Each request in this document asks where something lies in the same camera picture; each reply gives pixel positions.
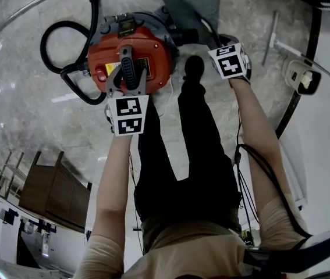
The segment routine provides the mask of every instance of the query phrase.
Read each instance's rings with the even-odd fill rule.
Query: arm
[[[132,136],[114,137],[97,192],[92,235],[115,241],[125,250],[125,213]]]
[[[247,82],[240,79],[229,81],[235,91],[240,108],[244,143],[254,148],[267,160],[276,174],[282,192],[290,194],[290,186],[283,168],[278,139],[269,125],[257,97]],[[266,204],[279,195],[271,180],[250,156],[249,165],[257,211],[260,215]]]

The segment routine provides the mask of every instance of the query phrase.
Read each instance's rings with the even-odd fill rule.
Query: black shoe
[[[200,56],[191,56],[188,58],[184,70],[186,72],[186,76],[183,77],[185,81],[199,83],[205,71],[204,61]]]

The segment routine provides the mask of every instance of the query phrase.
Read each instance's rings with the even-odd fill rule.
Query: marble floor
[[[0,0],[0,22],[30,1]],[[154,11],[161,5],[161,0],[101,0],[100,16],[138,10]],[[272,50],[266,67],[261,66],[274,10],[281,15],[279,38],[305,52],[311,8],[299,0],[221,0],[219,32],[237,36],[243,43],[253,62],[251,85],[272,125],[277,127],[293,90],[280,76],[286,57],[284,52]],[[47,70],[39,49],[41,37],[51,24],[72,20],[89,27],[90,14],[88,0],[48,0],[0,33],[0,167],[10,150],[15,154],[12,164],[24,152],[20,170],[25,174],[38,150],[42,151],[41,164],[53,163],[58,152],[63,150],[64,164],[80,181],[91,181],[94,187],[99,183],[112,138],[110,125],[103,113],[105,103],[90,106],[79,99],[55,102],[55,98],[71,91],[58,75]],[[60,67],[74,62],[84,41],[81,34],[70,29],[54,32],[48,45],[51,59]],[[207,48],[190,45],[182,47],[180,54],[178,68],[172,76],[174,95],[166,115],[161,119],[162,136],[178,179],[187,176],[188,161],[176,98],[184,75],[184,63],[189,55],[198,54],[205,60],[206,70],[201,82],[207,89],[206,100],[228,155],[233,154],[236,145],[238,124],[233,91],[212,68]],[[89,78],[76,74],[74,80],[91,96],[98,93]],[[171,91],[169,82],[156,94],[156,107],[160,114],[165,110]],[[137,138],[133,140],[132,152],[135,174],[138,176]],[[94,204],[95,193],[96,189],[93,189],[90,203]],[[94,206],[90,207],[88,227],[92,226],[94,218]],[[127,223],[129,227],[136,226],[132,193]]]

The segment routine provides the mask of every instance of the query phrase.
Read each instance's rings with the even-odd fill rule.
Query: cable
[[[238,172],[239,172],[239,174],[240,174],[240,177],[243,178],[241,171],[238,171]],[[247,192],[246,192],[246,189],[245,189],[244,184],[245,184],[245,186],[246,186],[247,191],[249,192],[249,196],[250,196],[250,198],[249,198],[249,196],[247,195]],[[257,216],[258,216],[257,209],[256,209],[256,207],[255,207],[255,205],[254,205],[253,199],[252,199],[252,197],[251,197],[251,194],[250,194],[249,188],[247,187],[247,184],[246,184],[246,182],[245,182],[245,179],[244,179],[243,182],[242,182],[242,188],[244,189],[244,192],[245,192],[245,195],[246,195],[247,201],[248,201],[249,206],[250,206],[250,210],[251,210],[251,212],[253,213],[253,216],[254,216],[255,220],[256,220],[257,222],[259,222],[258,217],[257,217]]]
[[[90,46],[90,42],[96,32],[97,24],[98,24],[98,13],[99,13],[99,0],[90,0],[91,2],[91,26],[90,30],[86,29],[82,25],[76,23],[76,22],[70,22],[70,21],[62,21],[57,22],[53,25],[51,25],[46,32],[42,36],[41,44],[40,44],[40,52],[42,61],[45,64],[45,66],[52,71],[53,73],[60,74],[61,78],[64,80],[64,82],[69,86],[69,88],[77,94],[83,101],[87,102],[90,105],[98,105],[101,104],[101,102],[104,101],[105,97],[107,96],[106,93],[101,93],[100,96],[97,99],[92,99],[88,97],[84,92],[81,91],[81,89],[70,79],[68,76],[69,73],[74,71],[80,71],[85,70],[85,61],[88,53],[88,48]],[[65,66],[64,68],[56,67],[52,64],[51,60],[49,59],[49,56],[47,54],[47,41],[48,37],[51,35],[53,31],[55,31],[58,28],[72,28],[74,30],[77,30],[78,32],[82,33],[84,36],[87,37],[86,43],[84,44],[84,47],[82,49],[81,54],[79,55],[78,59],[70,64]]]
[[[240,129],[241,129],[240,109],[238,110],[238,114],[239,114],[239,129],[237,131],[237,137],[236,137],[237,146],[239,145],[239,134],[240,134]],[[249,213],[247,212],[247,207],[246,207],[246,204],[245,204],[245,198],[244,198],[244,194],[242,192],[242,181],[241,181],[241,175],[242,175],[242,173],[240,171],[240,159],[241,159],[241,154],[237,154],[237,147],[236,147],[235,162],[236,162],[236,166],[237,166],[237,179],[238,179],[238,182],[239,182],[239,187],[240,187],[240,193],[241,193],[241,197],[242,197],[242,202],[244,204],[244,209],[245,209],[245,213],[246,213],[247,224],[249,225],[249,230],[250,230],[250,233],[251,233],[251,224],[250,224]],[[251,239],[253,240],[253,245],[255,246],[253,235],[251,235]]]
[[[136,189],[136,182],[135,182],[135,176],[134,176],[134,166],[132,163],[132,155],[131,152],[129,153],[129,169],[130,169],[130,174],[131,174],[131,178],[134,182],[134,187]],[[136,203],[134,201],[134,205],[135,205],[135,219],[136,219],[136,228],[139,228],[139,223],[137,221],[137,210],[136,210]],[[140,250],[141,250],[141,254],[144,255],[144,251],[143,251],[143,246],[141,245],[141,241],[140,241],[140,235],[139,235],[139,231],[137,231],[137,238],[139,239],[139,245],[140,245]]]
[[[170,86],[171,86],[171,94],[170,94],[170,97],[169,99],[167,100],[167,103],[166,103],[166,106],[165,106],[165,111],[163,112],[163,114],[161,114],[159,117],[162,118],[164,115],[166,115],[166,112],[167,112],[167,107],[169,105],[169,102],[172,98],[172,96],[174,95],[174,87],[172,85],[172,77],[170,78]]]
[[[240,110],[239,110],[239,130],[237,132],[237,141],[238,141],[238,136],[240,132],[240,127],[241,127],[242,122],[240,121]],[[240,180],[240,159],[241,159],[241,153],[239,152],[239,149],[243,148],[256,162],[257,164],[261,167],[261,169],[264,171],[264,173],[267,175],[267,177],[271,180],[273,185],[275,186],[281,201],[283,203],[283,206],[289,216],[289,220],[295,230],[298,234],[300,234],[304,238],[310,238],[312,237],[311,234],[307,233],[298,223],[296,220],[292,210],[290,209],[290,206],[288,204],[288,201],[286,200],[281,187],[279,185],[279,182],[277,180],[277,177],[275,175],[275,172],[273,171],[272,167],[269,165],[269,163],[263,158],[262,155],[260,155],[254,148],[245,145],[245,144],[237,144],[236,147],[236,152],[235,152],[235,162],[237,164],[237,172],[238,172],[238,178]]]

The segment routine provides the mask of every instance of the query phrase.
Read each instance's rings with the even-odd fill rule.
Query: sleeve
[[[111,239],[93,235],[73,279],[111,279],[123,274],[123,250]]]
[[[290,209],[299,225],[307,231],[306,223],[300,215],[291,194],[285,195]],[[295,232],[289,216],[278,196],[268,203],[260,214],[260,248],[287,250],[294,247],[303,237]]]

